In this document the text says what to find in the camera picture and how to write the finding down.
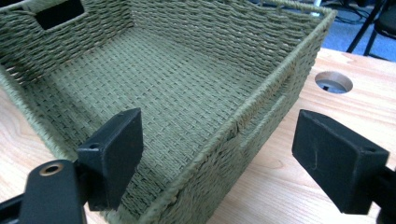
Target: woven rope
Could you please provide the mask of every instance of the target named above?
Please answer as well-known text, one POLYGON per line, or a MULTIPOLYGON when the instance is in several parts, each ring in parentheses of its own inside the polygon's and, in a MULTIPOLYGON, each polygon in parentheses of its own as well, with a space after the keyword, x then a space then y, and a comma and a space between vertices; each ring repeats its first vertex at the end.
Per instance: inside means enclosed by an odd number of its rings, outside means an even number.
POLYGON ((142 108, 144 156, 103 213, 113 223, 205 222, 297 99, 334 17, 283 1, 86 0, 44 31, 45 1, 28 3, 0 8, 0 84, 57 157, 142 108))

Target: black chair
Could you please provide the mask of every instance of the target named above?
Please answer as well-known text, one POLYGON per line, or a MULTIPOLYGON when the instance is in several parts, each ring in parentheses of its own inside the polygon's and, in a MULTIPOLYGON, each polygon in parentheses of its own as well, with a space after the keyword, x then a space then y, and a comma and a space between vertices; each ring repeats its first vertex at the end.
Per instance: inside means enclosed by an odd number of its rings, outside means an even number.
POLYGON ((366 22, 363 24, 356 37, 353 39, 346 52, 351 53, 356 48, 369 25, 374 22, 374 30, 370 36, 370 40, 367 43, 366 50, 364 51, 363 55, 384 59, 378 55, 370 53, 370 50, 378 34, 396 40, 396 6, 394 6, 393 3, 394 1, 391 0, 377 0, 372 13, 367 18, 366 22))

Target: wooden table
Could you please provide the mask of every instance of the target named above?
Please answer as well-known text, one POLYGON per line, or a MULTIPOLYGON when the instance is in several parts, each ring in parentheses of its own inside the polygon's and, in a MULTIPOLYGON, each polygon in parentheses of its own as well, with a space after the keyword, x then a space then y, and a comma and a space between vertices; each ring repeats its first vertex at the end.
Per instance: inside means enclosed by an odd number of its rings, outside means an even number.
MULTIPOLYGON (((369 216, 338 212, 314 180, 291 156, 300 109, 328 115, 391 152, 396 166, 396 63, 322 49, 300 98, 262 147, 208 223, 375 223, 369 216), (353 90, 333 94, 320 89, 315 75, 337 71, 353 90)), ((53 156, 21 112, 0 90, 0 201, 23 192, 26 176, 53 156)), ((90 223, 103 223, 88 212, 90 223)))

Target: basket bottom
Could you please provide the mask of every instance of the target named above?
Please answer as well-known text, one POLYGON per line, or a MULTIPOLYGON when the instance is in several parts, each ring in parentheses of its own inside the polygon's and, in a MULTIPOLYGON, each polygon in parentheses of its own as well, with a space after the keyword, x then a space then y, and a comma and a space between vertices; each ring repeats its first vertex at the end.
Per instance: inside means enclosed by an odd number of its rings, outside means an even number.
POLYGON ((133 28, 24 88, 71 159, 113 115, 141 107, 145 151, 122 200, 138 219, 264 80, 133 28))

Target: woven basket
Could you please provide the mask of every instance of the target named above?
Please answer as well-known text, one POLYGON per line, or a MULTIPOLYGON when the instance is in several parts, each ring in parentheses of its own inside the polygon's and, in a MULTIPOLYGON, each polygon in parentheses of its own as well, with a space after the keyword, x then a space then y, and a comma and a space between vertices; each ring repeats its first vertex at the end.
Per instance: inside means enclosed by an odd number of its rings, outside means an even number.
POLYGON ((297 99, 335 15, 286 1, 83 0, 61 24, 40 17, 63 2, 0 7, 0 84, 69 160, 141 107, 145 151, 119 210, 103 213, 112 223, 207 221, 297 99))

